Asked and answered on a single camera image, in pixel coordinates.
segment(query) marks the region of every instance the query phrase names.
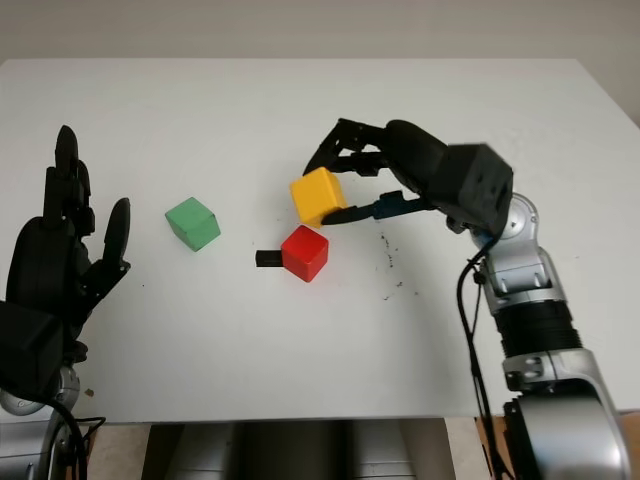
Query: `green cube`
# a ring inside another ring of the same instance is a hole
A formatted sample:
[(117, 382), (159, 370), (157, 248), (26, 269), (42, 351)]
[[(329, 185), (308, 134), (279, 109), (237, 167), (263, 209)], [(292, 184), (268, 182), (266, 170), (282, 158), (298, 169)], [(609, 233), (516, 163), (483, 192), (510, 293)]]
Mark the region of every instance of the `green cube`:
[(164, 216), (173, 233), (194, 252), (220, 235), (216, 216), (193, 197), (172, 208)]

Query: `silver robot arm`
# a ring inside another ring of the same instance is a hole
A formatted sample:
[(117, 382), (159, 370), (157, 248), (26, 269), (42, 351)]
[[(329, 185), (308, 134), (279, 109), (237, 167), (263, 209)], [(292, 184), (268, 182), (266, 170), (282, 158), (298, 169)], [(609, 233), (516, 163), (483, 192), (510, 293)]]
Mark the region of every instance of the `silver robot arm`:
[[(54, 398), (71, 410), (79, 394), (78, 376), (63, 366)], [(69, 438), (67, 425), (51, 407), (0, 391), (0, 479), (65, 479)]]
[(504, 406), (516, 477), (631, 478), (617, 411), (593, 353), (572, 327), (551, 258), (538, 245), (538, 220), (533, 203), (514, 194), (504, 233), (482, 264), (507, 386), (521, 393)]

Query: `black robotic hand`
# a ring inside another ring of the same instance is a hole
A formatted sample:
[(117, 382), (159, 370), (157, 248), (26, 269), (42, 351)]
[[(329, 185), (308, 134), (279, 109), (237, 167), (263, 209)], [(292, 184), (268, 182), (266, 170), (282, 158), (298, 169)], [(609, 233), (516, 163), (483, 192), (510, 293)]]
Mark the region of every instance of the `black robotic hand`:
[[(367, 151), (366, 146), (378, 151)], [(344, 150), (352, 153), (340, 156)], [(371, 205), (337, 210), (324, 225), (364, 218), (387, 218), (419, 210), (440, 210), (456, 233), (467, 228), (499, 237), (509, 213), (513, 170), (488, 145), (446, 145), (421, 128), (392, 120), (385, 128), (340, 119), (305, 168), (355, 171), (377, 176), (389, 168), (398, 181), (419, 195), (405, 200), (401, 191), (385, 193)]]
[(102, 259), (89, 260), (82, 238), (95, 230), (90, 195), (76, 136), (63, 126), (55, 166), (47, 168), (43, 215), (29, 220), (18, 236), (6, 302), (0, 302), (0, 384), (13, 392), (44, 394), (63, 363), (86, 359), (87, 348), (76, 339), (93, 308), (130, 268), (123, 260), (127, 198), (113, 207)]

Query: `yellow cube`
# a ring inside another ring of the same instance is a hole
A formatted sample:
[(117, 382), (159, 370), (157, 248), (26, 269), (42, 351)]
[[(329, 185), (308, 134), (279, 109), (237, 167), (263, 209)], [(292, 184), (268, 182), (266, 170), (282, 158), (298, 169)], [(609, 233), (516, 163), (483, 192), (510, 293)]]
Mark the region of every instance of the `yellow cube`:
[(347, 208), (338, 177), (324, 167), (316, 168), (291, 184), (291, 195), (300, 222), (322, 227), (325, 215)]

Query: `cube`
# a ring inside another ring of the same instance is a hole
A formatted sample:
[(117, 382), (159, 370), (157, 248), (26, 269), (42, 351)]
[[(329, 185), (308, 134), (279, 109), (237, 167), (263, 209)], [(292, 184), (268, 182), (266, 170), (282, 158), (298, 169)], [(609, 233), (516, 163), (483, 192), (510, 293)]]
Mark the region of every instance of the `cube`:
[(310, 282), (329, 258), (329, 241), (304, 225), (282, 244), (282, 265), (305, 282)]
[(338, 178), (324, 167), (299, 178), (290, 189), (300, 222), (315, 228), (322, 227), (326, 215), (347, 207)]
[(193, 197), (172, 208), (164, 216), (173, 233), (194, 252), (220, 235), (216, 216)]

